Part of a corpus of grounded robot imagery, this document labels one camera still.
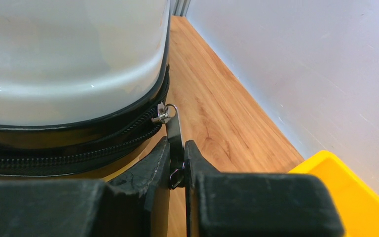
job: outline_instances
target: white wall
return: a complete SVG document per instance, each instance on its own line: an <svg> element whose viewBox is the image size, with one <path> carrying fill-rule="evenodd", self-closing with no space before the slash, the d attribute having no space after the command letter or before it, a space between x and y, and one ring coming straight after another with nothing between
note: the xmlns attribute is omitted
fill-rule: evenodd
<svg viewBox="0 0 379 237"><path fill-rule="evenodd" d="M329 150L379 194L379 0L191 0L187 18L303 157Z"/></svg>

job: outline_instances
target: yellow bin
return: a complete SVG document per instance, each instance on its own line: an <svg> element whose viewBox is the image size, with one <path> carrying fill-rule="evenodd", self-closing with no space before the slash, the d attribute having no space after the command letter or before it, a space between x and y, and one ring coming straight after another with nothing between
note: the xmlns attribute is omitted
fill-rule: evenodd
<svg viewBox="0 0 379 237"><path fill-rule="evenodd" d="M379 196L336 155L321 151L290 173L320 178L328 188L346 229L346 237L379 237Z"/></svg>

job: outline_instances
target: wooden surface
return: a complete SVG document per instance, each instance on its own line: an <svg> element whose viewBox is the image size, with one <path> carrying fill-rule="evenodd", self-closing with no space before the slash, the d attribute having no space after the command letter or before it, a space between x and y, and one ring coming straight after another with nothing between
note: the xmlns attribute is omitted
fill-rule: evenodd
<svg viewBox="0 0 379 237"><path fill-rule="evenodd" d="M184 141L220 171L287 172L303 158L184 17L172 17L167 103L178 106ZM165 136L152 138L145 155ZM184 189L171 192L169 237L184 237Z"/></svg>

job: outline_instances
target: zipper teeth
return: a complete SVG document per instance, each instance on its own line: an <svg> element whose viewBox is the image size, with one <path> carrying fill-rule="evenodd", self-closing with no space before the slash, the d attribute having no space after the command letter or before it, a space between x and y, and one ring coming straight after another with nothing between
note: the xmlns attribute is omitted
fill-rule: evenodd
<svg viewBox="0 0 379 237"><path fill-rule="evenodd" d="M162 93L162 96L155 101L156 106L159 102L165 102L167 92L169 89L169 80L166 81L165 89ZM144 122L151 120L155 113L157 112L156 108L152 108L146 113L143 114L135 123L129 126L127 129L121 131L118 134L111 134L103 139L108 139L114 136L120 136L124 133L130 132ZM30 168L30 167L45 167L45 166L55 166L55 165L64 165L72 163L80 163L92 159L96 159L103 156L108 156L119 152L119 150L132 147L133 145L143 142L152 136L154 136L162 128L161 124L154 124L154 128L138 138L132 139L127 142L117 144L108 148L99 149L92 152L72 155L72 156L60 156L60 157L50 157L50 158L0 158L0 169L12 169L12 168Z"/></svg>

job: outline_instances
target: zipper pull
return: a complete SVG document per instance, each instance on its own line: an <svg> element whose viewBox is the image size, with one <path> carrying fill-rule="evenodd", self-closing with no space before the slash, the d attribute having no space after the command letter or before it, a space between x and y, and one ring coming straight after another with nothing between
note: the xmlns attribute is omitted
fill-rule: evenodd
<svg viewBox="0 0 379 237"><path fill-rule="evenodd" d="M169 108L175 110L172 116ZM184 187L184 144L181 135L181 123L179 120L178 108L175 105L164 105L162 102L157 105L157 117L152 118L153 123L166 124L166 134L170 144L170 172L169 188Z"/></svg>

